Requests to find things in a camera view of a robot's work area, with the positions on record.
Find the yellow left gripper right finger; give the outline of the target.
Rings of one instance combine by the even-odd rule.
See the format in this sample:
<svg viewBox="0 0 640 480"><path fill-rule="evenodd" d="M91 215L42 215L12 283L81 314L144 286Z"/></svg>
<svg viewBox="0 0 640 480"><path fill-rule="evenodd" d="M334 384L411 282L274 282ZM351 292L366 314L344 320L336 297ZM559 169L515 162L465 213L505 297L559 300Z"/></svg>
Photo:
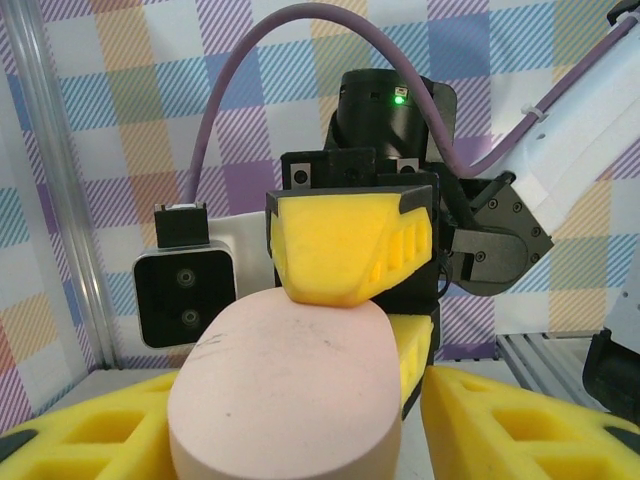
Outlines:
<svg viewBox="0 0 640 480"><path fill-rule="evenodd" d="M636 479L639 428L462 370L429 366L422 421L437 479Z"/></svg>

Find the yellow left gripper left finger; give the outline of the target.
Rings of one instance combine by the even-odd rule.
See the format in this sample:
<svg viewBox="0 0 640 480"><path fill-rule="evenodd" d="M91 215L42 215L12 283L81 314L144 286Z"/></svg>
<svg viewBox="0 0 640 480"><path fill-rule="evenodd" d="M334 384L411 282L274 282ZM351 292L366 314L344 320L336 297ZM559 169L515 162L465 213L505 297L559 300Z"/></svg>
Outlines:
<svg viewBox="0 0 640 480"><path fill-rule="evenodd" d="M166 373L24 422L1 435L3 479L175 479Z"/></svg>

